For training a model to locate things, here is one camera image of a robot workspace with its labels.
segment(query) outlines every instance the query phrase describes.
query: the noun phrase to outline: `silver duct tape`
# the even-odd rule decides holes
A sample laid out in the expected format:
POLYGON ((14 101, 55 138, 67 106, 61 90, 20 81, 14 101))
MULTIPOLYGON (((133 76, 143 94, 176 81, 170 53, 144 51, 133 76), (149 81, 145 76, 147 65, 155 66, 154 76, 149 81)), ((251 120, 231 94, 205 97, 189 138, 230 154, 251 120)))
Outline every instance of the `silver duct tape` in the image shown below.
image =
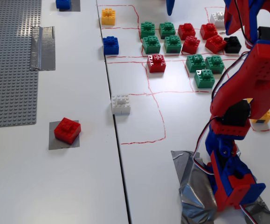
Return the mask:
MULTIPOLYGON (((261 197, 254 203, 246 205, 245 209, 258 224, 270 224, 270 210, 261 197)), ((247 216, 245 216, 245 220, 247 224, 253 224, 247 216)))
POLYGON ((32 27, 30 69, 55 68, 55 27, 32 27))
MULTIPOLYGON (((171 154, 180 181, 181 223, 212 224, 217 205, 207 174, 194 165, 193 152, 172 151, 171 154)), ((203 165, 201 158, 197 161, 203 165)))

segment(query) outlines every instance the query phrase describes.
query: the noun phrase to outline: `white lego brick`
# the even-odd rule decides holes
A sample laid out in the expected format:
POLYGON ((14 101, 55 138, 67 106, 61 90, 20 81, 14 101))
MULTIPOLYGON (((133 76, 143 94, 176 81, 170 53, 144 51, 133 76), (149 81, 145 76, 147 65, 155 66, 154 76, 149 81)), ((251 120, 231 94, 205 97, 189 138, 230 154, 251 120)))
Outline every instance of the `white lego brick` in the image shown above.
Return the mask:
POLYGON ((217 28, 224 29, 224 12, 212 13, 209 22, 213 23, 217 28))
POLYGON ((128 94, 112 94, 112 113, 114 115, 130 114, 131 105, 128 94))

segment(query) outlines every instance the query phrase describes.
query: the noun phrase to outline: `red lego brick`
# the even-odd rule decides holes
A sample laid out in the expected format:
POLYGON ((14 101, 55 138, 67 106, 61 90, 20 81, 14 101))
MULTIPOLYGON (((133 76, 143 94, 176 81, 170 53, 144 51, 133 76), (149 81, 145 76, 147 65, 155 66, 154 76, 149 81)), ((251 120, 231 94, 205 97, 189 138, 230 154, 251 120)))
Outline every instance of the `red lego brick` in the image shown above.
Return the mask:
POLYGON ((150 73, 164 72, 166 68, 164 56, 160 54, 149 55, 147 65, 150 73))
POLYGON ((196 32, 191 23, 185 23, 178 27, 178 34, 181 40, 185 40, 188 36, 195 36, 196 32))
POLYGON ((197 52, 199 43, 200 43, 200 40, 198 40, 197 37, 188 36, 182 46, 181 51, 194 55, 197 52))
POLYGON ((69 144, 73 144, 76 137, 81 132, 81 124, 63 118, 59 125, 54 130, 55 138, 69 144))
POLYGON ((207 40, 212 36, 218 35, 218 30, 213 23, 208 23, 206 25, 201 25, 200 34, 203 40, 207 40))
POLYGON ((227 42, 223 40, 220 35, 216 35, 213 37, 208 38, 206 41, 205 47, 212 51, 214 54, 218 53, 219 51, 223 50, 226 46, 227 42))

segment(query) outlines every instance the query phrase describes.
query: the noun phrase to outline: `red drawn grid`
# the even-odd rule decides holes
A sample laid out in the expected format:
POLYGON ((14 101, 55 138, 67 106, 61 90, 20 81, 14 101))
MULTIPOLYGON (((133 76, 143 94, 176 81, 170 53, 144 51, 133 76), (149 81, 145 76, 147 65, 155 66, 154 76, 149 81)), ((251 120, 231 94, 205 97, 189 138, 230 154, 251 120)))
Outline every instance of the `red drawn grid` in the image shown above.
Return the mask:
MULTIPOLYGON (((138 15, 138 12, 136 11, 136 8, 134 7, 134 5, 99 5, 100 6, 109 6, 109 7, 133 7, 136 15, 137 15, 137 23, 138 23, 138 26, 137 28, 121 28, 121 27, 116 27, 116 28, 102 28, 102 29, 137 29, 138 30, 138 34, 139 34, 139 39, 140 39, 140 35, 141 35, 141 32, 140 32, 140 27, 139 27, 139 15, 138 15)), ((205 11, 206 11, 206 14, 207 14, 207 18, 208 18, 208 22, 209 22, 209 15, 208 15, 208 10, 207 8, 224 8, 224 7, 205 7, 205 11)), ((210 54, 210 55, 213 55, 213 53, 202 53, 201 55, 206 55, 206 54, 210 54)), ((145 57, 148 57, 148 56, 144 56, 143 55, 143 47, 142 47, 142 50, 141 50, 141 55, 142 56, 108 56, 107 58, 111 58, 111 57, 117 57, 117 58, 145 58, 145 57)), ((167 56, 187 56, 187 55, 190 55, 190 54, 181 54, 181 55, 164 55, 165 57, 167 56)), ((224 56, 234 56, 234 57, 239 57, 238 55, 226 55, 224 53, 224 50, 223 50, 223 54, 219 54, 217 53, 216 55, 224 55, 224 56)), ((228 61, 228 60, 236 60, 236 59, 232 59, 232 58, 228 58, 228 59, 223 59, 223 61, 228 61)), ((179 62, 179 61, 182 61, 184 63, 184 66, 185 66, 185 69, 186 69, 186 72, 187 72, 187 75, 188 75, 188 78, 189 78, 189 84, 190 84, 190 87, 192 89, 192 91, 160 91, 160 92, 153 92, 150 88, 150 82, 149 82, 149 76, 148 76, 148 72, 147 72, 147 68, 144 66, 144 63, 145 62, 135 62, 135 61, 130 61, 130 62, 107 62, 107 64, 114 64, 114 63, 140 63, 144 69, 145 69, 145 73, 146 73, 146 78, 147 78, 147 83, 148 83, 148 89, 150 91, 150 93, 140 93, 140 94, 132 94, 130 93, 129 95, 133 95, 133 96, 141 96, 141 95, 146 95, 146 96, 152 96, 152 98, 154 99, 154 101, 156 102, 157 104, 157 107, 158 107, 158 110, 159 110, 159 114, 162 118, 162 122, 163 122, 163 129, 164 129, 164 137, 160 138, 160 139, 157 139, 157 140, 152 140, 152 141, 145 141, 145 142, 129 142, 129 143, 121 143, 121 145, 132 145, 132 144, 145 144, 145 143, 154 143, 154 142, 157 142, 157 141, 162 141, 166 138, 166 127, 165 127, 165 122, 164 122, 164 117, 162 115, 162 112, 160 110, 160 106, 159 106, 159 103, 158 101, 156 100, 156 97, 155 95, 156 94, 160 94, 160 93, 196 93, 196 92, 204 92, 204 93, 209 93, 208 91, 195 91, 192 87, 192 84, 191 84, 191 78, 189 76, 189 72, 187 70, 187 67, 185 65, 185 61, 186 60, 165 60, 166 62, 179 62)), ((267 131, 270 131, 270 129, 266 129, 266 130, 261 130, 259 132, 267 132, 267 131)))

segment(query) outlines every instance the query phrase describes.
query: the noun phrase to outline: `small black lego piece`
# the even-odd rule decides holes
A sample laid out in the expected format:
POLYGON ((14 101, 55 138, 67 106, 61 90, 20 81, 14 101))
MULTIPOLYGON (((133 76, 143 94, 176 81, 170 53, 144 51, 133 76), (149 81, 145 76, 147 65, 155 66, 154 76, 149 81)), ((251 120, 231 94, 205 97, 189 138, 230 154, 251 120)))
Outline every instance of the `small black lego piece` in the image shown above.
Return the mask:
POLYGON ((225 53, 239 53, 242 48, 237 36, 225 37, 224 41, 227 42, 225 53))

